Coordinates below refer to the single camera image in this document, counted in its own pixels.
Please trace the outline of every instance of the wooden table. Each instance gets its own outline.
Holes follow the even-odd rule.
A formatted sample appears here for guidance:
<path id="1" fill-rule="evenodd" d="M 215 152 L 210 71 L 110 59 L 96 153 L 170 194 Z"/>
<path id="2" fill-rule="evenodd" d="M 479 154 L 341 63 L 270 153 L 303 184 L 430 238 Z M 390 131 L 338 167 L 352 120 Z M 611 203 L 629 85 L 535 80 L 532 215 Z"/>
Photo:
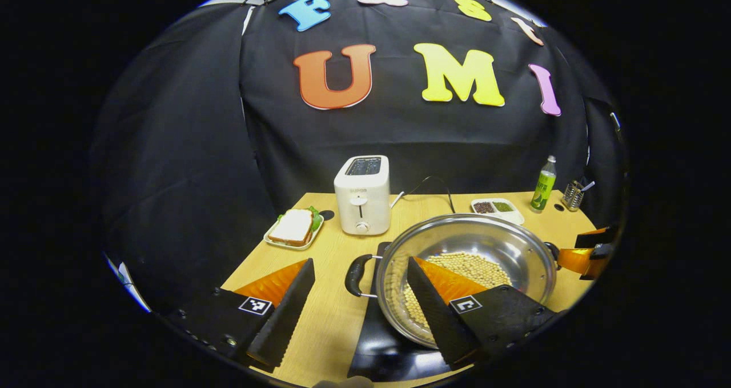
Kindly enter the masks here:
<path id="1" fill-rule="evenodd" d="M 457 213 L 470 213 L 472 211 L 470 203 L 473 199 L 505 198 L 525 217 L 523 227 L 542 241 L 553 242 L 559 248 L 573 247 L 577 234 L 595 229 L 581 211 L 570 213 L 558 211 L 553 207 L 553 204 L 559 203 L 561 199 L 560 191 L 551 192 L 548 205 L 541 214 L 535 214 L 529 209 L 528 204 L 532 195 L 533 192 L 458 194 L 452 195 L 452 203 Z M 234 291 L 272 271 L 305 258 L 313 258 L 315 283 L 282 365 L 275 368 L 273 373 L 251 368 L 270 377 L 301 386 L 313 386 L 324 379 L 339 382 L 347 378 L 368 305 L 368 298 L 355 297 L 345 290 L 345 273 L 353 259 L 359 255 L 376 253 L 380 242 L 393 241 L 406 229 L 424 219 L 451 213 L 446 195 L 408 195 L 400 198 L 393 207 L 391 227 L 388 231 L 377 236 L 356 237 L 345 234 L 340 228 L 334 193 L 306 193 L 292 208 L 309 206 L 321 211 L 329 209 L 335 212 L 333 219 L 323 222 L 324 225 L 311 247 L 295 251 L 269 245 L 262 240 L 222 284 L 223 289 Z M 367 292 L 372 279 L 371 261 L 366 264 L 360 289 Z M 579 274 L 561 269 L 558 271 L 553 294 L 545 305 L 554 311 L 567 309 L 582 297 L 591 284 L 592 281 L 580 281 Z M 410 381 L 376 383 L 376 386 L 422 385 L 462 370 Z"/>

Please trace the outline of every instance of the white toaster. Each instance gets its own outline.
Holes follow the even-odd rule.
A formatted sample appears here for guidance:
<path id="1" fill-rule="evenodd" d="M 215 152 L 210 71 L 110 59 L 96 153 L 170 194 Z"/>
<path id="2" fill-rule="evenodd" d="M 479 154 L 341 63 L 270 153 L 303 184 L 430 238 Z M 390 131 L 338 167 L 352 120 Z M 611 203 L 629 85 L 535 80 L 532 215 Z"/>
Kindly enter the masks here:
<path id="1" fill-rule="evenodd" d="M 345 161 L 335 177 L 340 224 L 346 234 L 379 235 L 391 226 L 388 158 L 361 155 Z"/>

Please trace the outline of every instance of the pot handle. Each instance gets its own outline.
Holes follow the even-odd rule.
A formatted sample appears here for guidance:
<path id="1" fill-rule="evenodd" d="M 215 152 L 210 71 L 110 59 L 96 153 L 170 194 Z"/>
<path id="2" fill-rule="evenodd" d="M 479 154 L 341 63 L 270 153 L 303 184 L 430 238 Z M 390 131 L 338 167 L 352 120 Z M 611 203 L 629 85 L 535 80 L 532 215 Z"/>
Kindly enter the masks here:
<path id="1" fill-rule="evenodd" d="M 366 272 L 366 261 L 371 258 L 381 259 L 383 257 L 372 254 L 361 255 L 350 263 L 348 273 L 345 275 L 345 289 L 356 297 L 377 298 L 375 295 L 360 292 L 360 280 L 363 279 L 363 274 Z"/>
<path id="2" fill-rule="evenodd" d="M 556 271 L 558 271 L 561 269 L 561 266 L 559 265 L 559 248 L 550 242 L 543 242 L 543 245 L 546 245 L 546 247 L 551 250 L 551 255 L 553 255 L 553 259 L 556 260 Z"/>

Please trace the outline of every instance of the sandwich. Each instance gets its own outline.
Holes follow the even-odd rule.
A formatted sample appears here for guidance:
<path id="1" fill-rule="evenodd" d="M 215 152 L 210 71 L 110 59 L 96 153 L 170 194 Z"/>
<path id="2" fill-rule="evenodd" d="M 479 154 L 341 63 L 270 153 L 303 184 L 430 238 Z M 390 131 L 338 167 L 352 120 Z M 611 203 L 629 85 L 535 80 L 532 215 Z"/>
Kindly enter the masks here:
<path id="1" fill-rule="evenodd" d="M 310 209 L 290 209 L 269 233 L 269 239 L 290 247 L 303 247 L 312 239 L 315 214 Z"/>

